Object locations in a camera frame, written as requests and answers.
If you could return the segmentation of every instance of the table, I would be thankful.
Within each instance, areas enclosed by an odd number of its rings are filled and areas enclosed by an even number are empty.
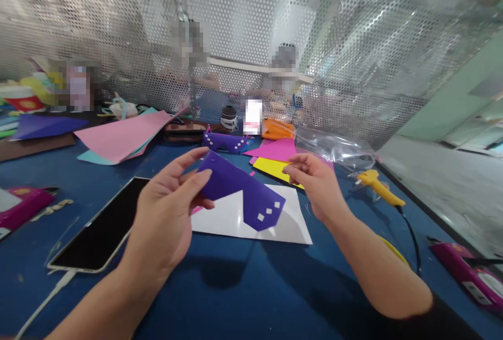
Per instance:
[[[59,239],[65,245],[131,177],[151,178],[192,147],[151,145],[141,157],[117,166],[98,166],[76,159],[86,150],[78,142],[1,163],[0,187],[55,185],[61,188],[58,201],[74,202],[25,224],[0,243],[0,335],[15,335],[62,277],[63,272],[48,276],[44,267]],[[252,171],[250,157],[226,158]],[[372,203],[366,190],[351,194],[354,180],[345,175],[337,169],[353,213],[390,241],[415,268],[413,243],[401,216],[383,200]],[[254,177],[263,183],[281,184],[260,172]],[[425,282],[483,338],[500,339],[503,321],[470,300],[430,252],[426,236],[446,242],[452,239],[391,182],[390,188],[407,202],[404,212],[418,238]],[[186,258],[162,288],[136,338],[377,336],[379,315],[367,302],[332,236],[312,214],[304,192],[299,190],[298,195],[312,246],[194,233]],[[121,255],[118,253],[106,272],[118,264]],[[104,275],[76,275],[35,319],[25,336],[46,336]]]

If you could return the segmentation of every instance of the red cup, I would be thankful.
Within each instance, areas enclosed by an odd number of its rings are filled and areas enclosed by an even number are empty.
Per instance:
[[[0,96],[18,111],[37,112],[44,111],[45,106],[26,86],[0,86]]]

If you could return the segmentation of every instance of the concrete floor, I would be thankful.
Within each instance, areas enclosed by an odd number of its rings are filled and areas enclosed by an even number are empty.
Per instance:
[[[393,136],[383,163],[486,257],[503,256],[503,160]]]

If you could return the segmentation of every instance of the forearm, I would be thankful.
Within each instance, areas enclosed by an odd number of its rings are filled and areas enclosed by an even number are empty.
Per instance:
[[[46,339],[128,340],[161,287],[137,283],[119,267],[100,281]]]
[[[402,319],[431,308],[430,288],[347,206],[326,225],[365,296],[382,315]]]

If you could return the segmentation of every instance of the black sleeve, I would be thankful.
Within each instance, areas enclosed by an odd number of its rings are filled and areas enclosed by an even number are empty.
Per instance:
[[[402,320],[387,320],[392,338],[482,340],[466,322],[433,293],[433,306],[426,314]]]

